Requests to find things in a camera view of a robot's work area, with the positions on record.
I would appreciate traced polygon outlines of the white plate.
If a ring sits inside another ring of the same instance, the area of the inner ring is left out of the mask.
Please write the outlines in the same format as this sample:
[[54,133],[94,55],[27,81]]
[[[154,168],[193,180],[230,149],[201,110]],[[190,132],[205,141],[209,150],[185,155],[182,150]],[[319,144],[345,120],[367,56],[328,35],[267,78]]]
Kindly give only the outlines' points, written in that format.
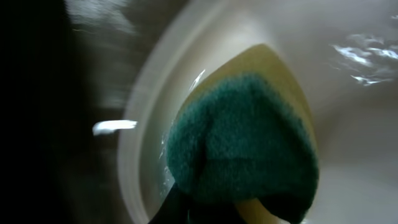
[[320,185],[306,223],[397,222],[397,0],[191,1],[147,59],[119,133],[118,176],[134,223],[173,180],[165,138],[210,73],[256,44],[289,66],[310,106]]

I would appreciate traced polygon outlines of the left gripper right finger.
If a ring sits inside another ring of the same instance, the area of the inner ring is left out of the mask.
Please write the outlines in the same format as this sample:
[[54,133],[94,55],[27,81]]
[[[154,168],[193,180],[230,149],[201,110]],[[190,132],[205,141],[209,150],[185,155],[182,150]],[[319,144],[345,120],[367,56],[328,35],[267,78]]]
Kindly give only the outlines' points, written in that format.
[[259,199],[271,214],[289,223],[298,224],[307,212],[307,201],[291,194],[274,194]]

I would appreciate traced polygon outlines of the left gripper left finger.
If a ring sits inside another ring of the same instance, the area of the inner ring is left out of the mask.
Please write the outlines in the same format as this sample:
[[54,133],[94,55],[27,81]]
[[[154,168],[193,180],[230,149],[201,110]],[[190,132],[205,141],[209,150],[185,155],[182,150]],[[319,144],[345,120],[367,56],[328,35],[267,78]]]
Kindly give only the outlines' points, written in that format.
[[149,224],[245,224],[232,203],[202,204],[173,184]]

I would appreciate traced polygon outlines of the green yellow sponge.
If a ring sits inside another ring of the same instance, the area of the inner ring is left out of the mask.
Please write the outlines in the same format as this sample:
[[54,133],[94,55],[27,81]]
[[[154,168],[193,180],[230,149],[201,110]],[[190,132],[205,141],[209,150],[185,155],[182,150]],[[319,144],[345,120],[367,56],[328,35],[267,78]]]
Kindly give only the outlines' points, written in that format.
[[306,200],[308,212],[318,187],[307,101],[280,57],[263,44],[232,58],[189,94],[166,153],[183,193],[202,204],[232,203],[246,223],[282,220],[259,201],[274,194]]

